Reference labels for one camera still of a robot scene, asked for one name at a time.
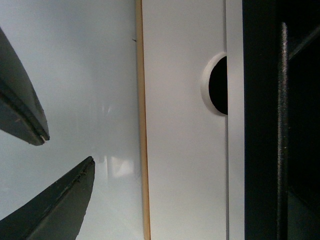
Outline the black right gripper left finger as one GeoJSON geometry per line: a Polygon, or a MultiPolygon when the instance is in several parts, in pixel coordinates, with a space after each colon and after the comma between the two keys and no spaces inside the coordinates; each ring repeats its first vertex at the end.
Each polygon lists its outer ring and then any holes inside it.
{"type": "Polygon", "coordinates": [[[0,32],[0,129],[34,146],[50,139],[48,121],[32,82],[0,32]]]}

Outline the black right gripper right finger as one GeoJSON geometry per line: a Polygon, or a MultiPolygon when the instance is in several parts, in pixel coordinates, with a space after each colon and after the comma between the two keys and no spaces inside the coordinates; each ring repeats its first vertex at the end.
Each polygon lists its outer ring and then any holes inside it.
{"type": "Polygon", "coordinates": [[[95,180],[91,156],[0,221],[2,240],[74,240],[95,180]]]}

